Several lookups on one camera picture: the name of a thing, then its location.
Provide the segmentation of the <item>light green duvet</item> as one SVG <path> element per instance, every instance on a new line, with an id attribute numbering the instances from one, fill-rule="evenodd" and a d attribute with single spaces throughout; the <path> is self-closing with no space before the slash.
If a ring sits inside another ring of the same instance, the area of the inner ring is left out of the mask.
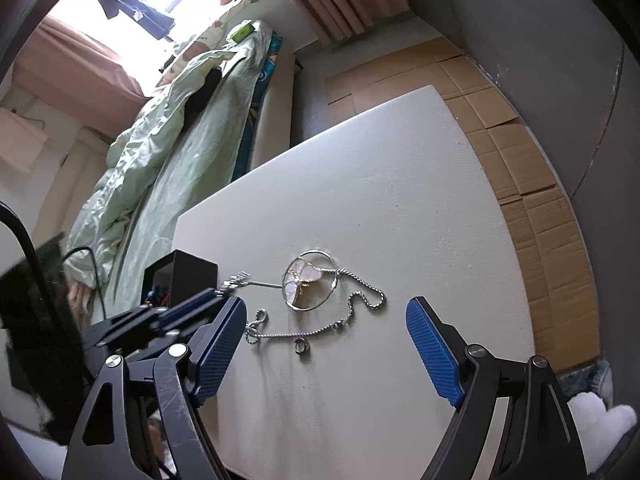
<path id="1" fill-rule="evenodd" d="M 65 263 L 70 278 L 90 288 L 108 280 L 129 215 L 156 180 L 184 125 L 186 102 L 204 88 L 206 76 L 234 54 L 215 50 L 191 60 L 182 73 L 143 107 L 132 126 L 108 149 L 107 170 L 81 207 L 66 249 L 87 246 Z"/>

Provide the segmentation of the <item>white low table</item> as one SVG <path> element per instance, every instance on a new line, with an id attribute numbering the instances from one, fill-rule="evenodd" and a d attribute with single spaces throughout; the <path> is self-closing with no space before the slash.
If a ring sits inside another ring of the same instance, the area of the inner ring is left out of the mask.
<path id="1" fill-rule="evenodd" d="M 417 479 L 452 409 L 406 327 L 416 296 L 495 356 L 534 337 L 512 238 L 482 166 L 432 87 L 291 148 L 177 223 L 175 248 L 246 272 L 266 339 L 240 344 L 201 415 L 247 479 Z M 320 308 L 295 312 L 282 276 L 301 252 L 340 269 Z"/>

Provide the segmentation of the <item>beige headboard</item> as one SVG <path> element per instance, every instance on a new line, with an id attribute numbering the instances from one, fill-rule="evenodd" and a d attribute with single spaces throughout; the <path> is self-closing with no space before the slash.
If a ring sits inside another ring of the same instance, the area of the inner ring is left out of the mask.
<path id="1" fill-rule="evenodd" d="M 79 130 L 38 214 L 32 236 L 37 245 L 58 233 L 70 232 L 81 207 L 106 171 L 109 147 L 110 144 L 93 128 Z"/>

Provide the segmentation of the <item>patterned window seat cushion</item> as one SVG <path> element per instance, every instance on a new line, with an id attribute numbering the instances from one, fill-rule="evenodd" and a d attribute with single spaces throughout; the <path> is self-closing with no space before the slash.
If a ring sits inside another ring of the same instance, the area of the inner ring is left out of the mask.
<path id="1" fill-rule="evenodd" d="M 175 47 L 175 52 L 169 64 L 160 70 L 160 80 L 157 87 L 170 84 L 186 67 L 192 58 L 209 50 L 216 50 L 226 42 L 229 30 L 233 28 L 231 22 L 244 9 L 254 6 L 260 0 L 232 0 L 218 9 L 218 14 L 207 26 Z"/>

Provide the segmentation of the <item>green box on bed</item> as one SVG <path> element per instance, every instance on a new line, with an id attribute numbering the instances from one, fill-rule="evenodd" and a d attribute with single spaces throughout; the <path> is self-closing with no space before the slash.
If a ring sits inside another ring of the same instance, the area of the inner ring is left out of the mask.
<path id="1" fill-rule="evenodd" d="M 248 36 L 255 31 L 252 20 L 244 20 L 240 24 L 237 24 L 235 28 L 232 28 L 228 35 L 228 40 L 232 44 L 240 44 Z"/>

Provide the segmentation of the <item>silver hoop shell pendant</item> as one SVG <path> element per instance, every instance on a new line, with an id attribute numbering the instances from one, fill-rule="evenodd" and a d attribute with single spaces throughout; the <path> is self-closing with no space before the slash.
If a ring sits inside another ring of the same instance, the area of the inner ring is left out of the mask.
<path id="1" fill-rule="evenodd" d="M 323 306 L 337 289 L 340 269 L 324 250 L 301 252 L 282 276 L 282 298 L 295 312 L 310 312 Z"/>

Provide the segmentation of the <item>dark hanging clothes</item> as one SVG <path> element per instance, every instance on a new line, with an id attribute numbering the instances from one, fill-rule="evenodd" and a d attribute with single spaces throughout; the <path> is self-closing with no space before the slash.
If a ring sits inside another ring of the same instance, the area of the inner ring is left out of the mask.
<path id="1" fill-rule="evenodd" d="M 171 16 L 157 11 L 143 0 L 98 0 L 98 3 L 108 20 L 123 13 L 156 40 L 167 38 L 175 26 Z"/>

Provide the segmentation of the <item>cardboard floor sheet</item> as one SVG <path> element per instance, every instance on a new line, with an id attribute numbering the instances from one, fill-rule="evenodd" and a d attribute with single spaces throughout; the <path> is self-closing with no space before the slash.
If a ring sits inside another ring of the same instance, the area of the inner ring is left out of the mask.
<path id="1" fill-rule="evenodd" d="M 470 141 L 518 256 L 535 346 L 558 372 L 600 354 L 596 286 L 572 206 L 518 114 L 450 40 L 437 37 L 326 80 L 336 125 L 433 86 Z"/>

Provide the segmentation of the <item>bed with green sheet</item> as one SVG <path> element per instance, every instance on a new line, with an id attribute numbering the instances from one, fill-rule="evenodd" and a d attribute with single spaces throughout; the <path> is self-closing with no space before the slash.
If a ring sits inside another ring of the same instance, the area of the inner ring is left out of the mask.
<path id="1" fill-rule="evenodd" d="M 155 182 L 129 215 L 107 281 L 90 288 L 70 279 L 70 304 L 89 325 L 141 304 L 145 269 L 172 251 L 179 217 L 256 164 L 257 123 L 276 72 L 283 39 L 268 24 L 212 70 L 186 102 L 184 125 Z"/>

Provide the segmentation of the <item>white fluffy slipper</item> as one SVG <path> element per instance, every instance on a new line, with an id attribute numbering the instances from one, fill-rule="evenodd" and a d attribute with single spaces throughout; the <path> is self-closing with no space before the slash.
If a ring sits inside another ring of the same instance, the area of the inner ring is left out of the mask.
<path id="1" fill-rule="evenodd" d="M 588 474 L 596 472 L 637 425 L 638 417 L 630 405 L 616 405 L 609 410 L 594 392 L 581 392 L 567 403 L 576 426 Z"/>

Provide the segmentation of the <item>black jewelry box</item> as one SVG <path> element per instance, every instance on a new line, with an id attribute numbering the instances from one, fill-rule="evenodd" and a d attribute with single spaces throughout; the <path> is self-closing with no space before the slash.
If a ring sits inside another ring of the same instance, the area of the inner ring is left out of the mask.
<path id="1" fill-rule="evenodd" d="M 206 288 L 216 288 L 217 283 L 216 263 L 174 250 L 145 269 L 141 303 L 146 304 L 145 296 L 154 285 L 170 290 L 169 307 L 173 307 Z"/>

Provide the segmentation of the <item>pink curtain left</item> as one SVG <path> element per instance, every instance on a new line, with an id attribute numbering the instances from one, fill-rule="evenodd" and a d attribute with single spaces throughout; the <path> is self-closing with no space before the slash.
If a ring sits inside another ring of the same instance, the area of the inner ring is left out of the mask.
<path id="1" fill-rule="evenodd" d="M 13 81 L 40 101 L 111 138 L 148 100 L 104 44 L 47 16 L 13 64 Z"/>

